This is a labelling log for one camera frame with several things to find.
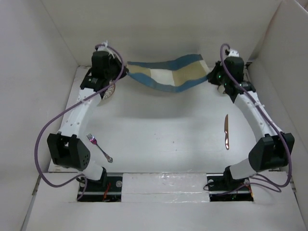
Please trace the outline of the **blue beige checkered placemat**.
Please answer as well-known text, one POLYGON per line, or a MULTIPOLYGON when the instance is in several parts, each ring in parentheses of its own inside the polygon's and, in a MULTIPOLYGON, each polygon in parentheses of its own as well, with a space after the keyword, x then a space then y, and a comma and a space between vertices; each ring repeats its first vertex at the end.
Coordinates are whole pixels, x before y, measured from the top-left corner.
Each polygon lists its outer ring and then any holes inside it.
POLYGON ((128 76, 155 90, 179 93, 205 81, 210 73, 200 54, 187 54, 175 60, 146 63, 127 62, 128 76))

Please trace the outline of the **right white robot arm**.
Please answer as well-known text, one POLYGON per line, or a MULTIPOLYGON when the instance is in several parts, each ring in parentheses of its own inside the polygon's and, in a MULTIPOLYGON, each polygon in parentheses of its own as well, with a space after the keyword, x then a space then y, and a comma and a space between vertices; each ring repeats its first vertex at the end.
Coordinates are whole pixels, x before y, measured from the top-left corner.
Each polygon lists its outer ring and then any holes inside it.
POLYGON ((224 187, 232 190, 240 184, 241 179, 289 165, 295 138, 272 121, 253 84, 244 81, 243 59, 231 56, 216 62, 208 81, 223 87, 231 101, 242 111, 256 139, 245 160, 226 167, 222 178, 224 187))

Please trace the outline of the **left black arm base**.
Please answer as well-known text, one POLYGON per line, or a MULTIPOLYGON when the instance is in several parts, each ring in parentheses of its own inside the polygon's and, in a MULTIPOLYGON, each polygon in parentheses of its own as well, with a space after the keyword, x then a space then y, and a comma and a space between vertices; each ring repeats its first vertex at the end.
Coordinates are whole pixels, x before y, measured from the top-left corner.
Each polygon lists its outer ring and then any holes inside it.
POLYGON ((106 173, 103 182, 77 178, 79 189, 77 192, 78 202, 121 202, 123 175, 117 173, 106 173))

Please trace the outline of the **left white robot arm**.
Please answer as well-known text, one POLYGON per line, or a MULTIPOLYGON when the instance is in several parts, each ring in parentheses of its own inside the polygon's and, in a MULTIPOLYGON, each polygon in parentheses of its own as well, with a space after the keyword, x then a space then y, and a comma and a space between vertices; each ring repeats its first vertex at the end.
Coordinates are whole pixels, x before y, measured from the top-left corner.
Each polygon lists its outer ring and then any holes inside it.
POLYGON ((76 104, 69 110, 70 115, 58 132, 51 133, 47 138, 53 163, 81 172, 97 191, 106 188, 107 178, 103 176, 104 168, 92 159, 82 140, 95 108, 106 91, 126 72, 122 60, 111 49, 96 48, 92 54, 91 68, 81 82, 76 104))

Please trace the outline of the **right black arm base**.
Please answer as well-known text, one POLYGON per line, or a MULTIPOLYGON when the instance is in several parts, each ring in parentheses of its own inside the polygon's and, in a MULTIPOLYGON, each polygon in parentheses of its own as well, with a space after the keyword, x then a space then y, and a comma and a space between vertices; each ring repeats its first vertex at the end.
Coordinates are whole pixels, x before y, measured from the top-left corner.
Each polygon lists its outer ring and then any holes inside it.
POLYGON ((209 192, 210 202, 253 202, 253 193, 248 178, 226 181, 223 174, 207 174, 203 187, 209 192))

